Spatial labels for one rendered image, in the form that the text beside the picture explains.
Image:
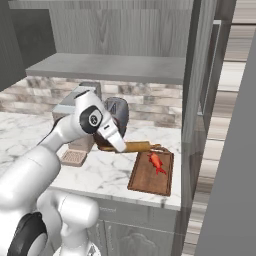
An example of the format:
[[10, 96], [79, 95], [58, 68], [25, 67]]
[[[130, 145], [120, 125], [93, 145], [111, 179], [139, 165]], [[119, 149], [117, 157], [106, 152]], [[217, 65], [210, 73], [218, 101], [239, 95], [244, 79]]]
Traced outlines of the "grey base cabinet drawer front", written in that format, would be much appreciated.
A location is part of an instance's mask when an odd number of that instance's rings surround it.
[[176, 211], [106, 199], [97, 202], [101, 220], [166, 232], [175, 229]]

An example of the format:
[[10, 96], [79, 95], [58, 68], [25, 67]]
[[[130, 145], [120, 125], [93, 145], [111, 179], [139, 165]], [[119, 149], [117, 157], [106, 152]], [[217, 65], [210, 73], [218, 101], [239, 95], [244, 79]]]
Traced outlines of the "grey coffee machine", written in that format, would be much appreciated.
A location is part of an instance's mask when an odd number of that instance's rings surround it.
[[[54, 107], [52, 111], [53, 120], [56, 121], [63, 116], [72, 114], [75, 110], [75, 97], [86, 90], [91, 90], [98, 97], [101, 97], [101, 85], [99, 82], [81, 82]], [[61, 157], [61, 163], [67, 166], [81, 167], [93, 145], [94, 138], [92, 135], [87, 135], [69, 143], [68, 150]]]

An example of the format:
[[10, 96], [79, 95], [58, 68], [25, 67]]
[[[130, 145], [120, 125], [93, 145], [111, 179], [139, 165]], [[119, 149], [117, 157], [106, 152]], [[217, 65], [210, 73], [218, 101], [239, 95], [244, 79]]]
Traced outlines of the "grey wooden wall cabinet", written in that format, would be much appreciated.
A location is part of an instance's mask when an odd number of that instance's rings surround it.
[[181, 84], [194, 0], [10, 0], [49, 15], [55, 52], [30, 76]]

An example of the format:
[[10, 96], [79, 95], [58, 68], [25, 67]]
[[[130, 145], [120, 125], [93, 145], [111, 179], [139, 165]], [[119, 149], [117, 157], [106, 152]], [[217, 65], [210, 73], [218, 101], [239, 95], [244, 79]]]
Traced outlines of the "grey tall side panel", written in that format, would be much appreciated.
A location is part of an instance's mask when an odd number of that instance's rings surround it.
[[194, 256], [256, 256], [256, 32]]

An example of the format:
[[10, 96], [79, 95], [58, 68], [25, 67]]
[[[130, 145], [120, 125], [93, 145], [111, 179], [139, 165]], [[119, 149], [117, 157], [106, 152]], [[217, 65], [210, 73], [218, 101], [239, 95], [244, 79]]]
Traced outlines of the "grey glass-panel cabinet door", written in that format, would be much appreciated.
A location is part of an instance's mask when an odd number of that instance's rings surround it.
[[206, 141], [237, 0], [194, 0], [183, 82], [182, 150]]

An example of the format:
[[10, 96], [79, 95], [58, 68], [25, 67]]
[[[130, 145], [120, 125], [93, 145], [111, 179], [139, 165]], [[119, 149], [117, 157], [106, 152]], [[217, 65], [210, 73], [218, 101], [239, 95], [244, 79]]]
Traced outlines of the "grey base cabinet door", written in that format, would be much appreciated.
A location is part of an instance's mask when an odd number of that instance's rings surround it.
[[174, 225], [105, 222], [108, 256], [176, 256]]

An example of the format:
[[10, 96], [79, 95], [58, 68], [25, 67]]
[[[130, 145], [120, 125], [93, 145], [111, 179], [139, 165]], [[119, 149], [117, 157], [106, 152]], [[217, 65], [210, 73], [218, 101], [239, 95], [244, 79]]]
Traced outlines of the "wooden rolling pin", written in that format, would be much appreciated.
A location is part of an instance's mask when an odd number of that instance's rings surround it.
[[[123, 150], [123, 153], [146, 152], [159, 147], [160, 144], [151, 144], [149, 141], [130, 141], [126, 142], [126, 148]], [[98, 149], [118, 153], [118, 150], [110, 145], [98, 145]]]

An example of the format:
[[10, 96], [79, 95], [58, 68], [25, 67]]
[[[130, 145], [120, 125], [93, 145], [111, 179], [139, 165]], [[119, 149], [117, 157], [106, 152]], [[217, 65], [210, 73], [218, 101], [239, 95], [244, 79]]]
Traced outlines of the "brown wooden cutting board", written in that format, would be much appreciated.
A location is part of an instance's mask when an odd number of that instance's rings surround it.
[[[155, 152], [162, 161], [164, 173], [156, 173], [156, 168], [149, 161], [148, 154]], [[139, 152], [134, 163], [127, 188], [133, 191], [161, 196], [171, 195], [174, 154], [164, 147], [146, 152]]]

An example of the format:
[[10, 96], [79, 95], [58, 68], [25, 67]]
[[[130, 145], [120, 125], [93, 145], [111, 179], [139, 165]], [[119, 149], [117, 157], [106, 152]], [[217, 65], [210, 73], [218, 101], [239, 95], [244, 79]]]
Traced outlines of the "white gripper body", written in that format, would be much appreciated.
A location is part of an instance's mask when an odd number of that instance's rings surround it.
[[107, 128], [100, 129], [99, 133], [102, 137], [101, 146], [112, 145], [118, 152], [123, 152], [126, 149], [126, 144], [117, 129]]

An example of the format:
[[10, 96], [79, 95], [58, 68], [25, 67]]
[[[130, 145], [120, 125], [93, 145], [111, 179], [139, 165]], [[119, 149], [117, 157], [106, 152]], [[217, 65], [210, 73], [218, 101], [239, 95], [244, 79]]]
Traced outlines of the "grey solid cabinet door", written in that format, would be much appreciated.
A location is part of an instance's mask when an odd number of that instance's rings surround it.
[[0, 0], [0, 92], [56, 52], [47, 9], [11, 9]]

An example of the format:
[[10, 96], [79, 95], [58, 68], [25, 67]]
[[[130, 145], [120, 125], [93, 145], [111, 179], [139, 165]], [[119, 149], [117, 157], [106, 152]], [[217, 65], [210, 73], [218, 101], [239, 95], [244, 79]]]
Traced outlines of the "dark grey toaster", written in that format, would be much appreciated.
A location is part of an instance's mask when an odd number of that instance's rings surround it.
[[124, 136], [129, 122], [129, 106], [125, 99], [109, 97], [104, 102], [105, 108], [112, 115], [121, 136]]

